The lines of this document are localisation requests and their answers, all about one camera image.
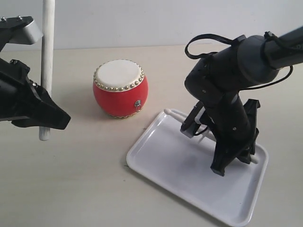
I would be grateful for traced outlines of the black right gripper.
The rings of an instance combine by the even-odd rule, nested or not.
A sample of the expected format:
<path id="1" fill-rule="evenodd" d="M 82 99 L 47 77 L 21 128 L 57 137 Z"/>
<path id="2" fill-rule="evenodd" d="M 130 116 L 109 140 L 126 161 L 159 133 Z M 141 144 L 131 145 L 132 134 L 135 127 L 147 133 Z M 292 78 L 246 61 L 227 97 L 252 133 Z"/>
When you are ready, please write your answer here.
<path id="1" fill-rule="evenodd" d="M 237 92 L 203 94 L 201 102 L 208 118 L 206 122 L 216 138 L 211 170 L 224 176 L 225 168 L 236 158 L 245 164 L 258 164 L 255 150 L 260 102 L 248 99 L 243 103 Z"/>

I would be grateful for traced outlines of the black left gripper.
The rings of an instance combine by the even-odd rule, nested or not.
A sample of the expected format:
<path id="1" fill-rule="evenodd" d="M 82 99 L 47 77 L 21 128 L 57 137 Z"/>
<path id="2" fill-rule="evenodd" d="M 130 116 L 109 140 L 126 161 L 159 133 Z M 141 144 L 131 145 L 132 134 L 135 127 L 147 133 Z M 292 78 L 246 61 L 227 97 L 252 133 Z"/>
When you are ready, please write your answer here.
<path id="1" fill-rule="evenodd" d="M 71 117 L 48 92 L 29 79 L 30 68 L 19 60 L 0 60 L 0 120 L 20 128 L 64 130 Z"/>

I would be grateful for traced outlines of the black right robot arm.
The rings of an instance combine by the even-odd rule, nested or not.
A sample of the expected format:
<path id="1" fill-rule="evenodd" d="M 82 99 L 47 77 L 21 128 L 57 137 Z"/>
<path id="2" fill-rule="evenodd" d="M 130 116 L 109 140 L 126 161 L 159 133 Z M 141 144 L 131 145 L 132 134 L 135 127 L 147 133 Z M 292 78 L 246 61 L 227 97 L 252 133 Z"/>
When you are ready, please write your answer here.
<path id="1" fill-rule="evenodd" d="M 276 84 L 282 68 L 302 63 L 303 30 L 297 28 L 282 36 L 268 31 L 235 39 L 215 34 L 195 37 L 200 39 L 213 39 L 228 47 L 219 52 L 188 54 L 197 63 L 184 85 L 197 103 L 180 130 L 191 138 L 199 135 L 199 127 L 204 125 L 214 135 L 211 170 L 222 176 L 233 160 L 249 164 L 255 154 L 260 102 L 249 99 L 243 103 L 239 93 Z"/>

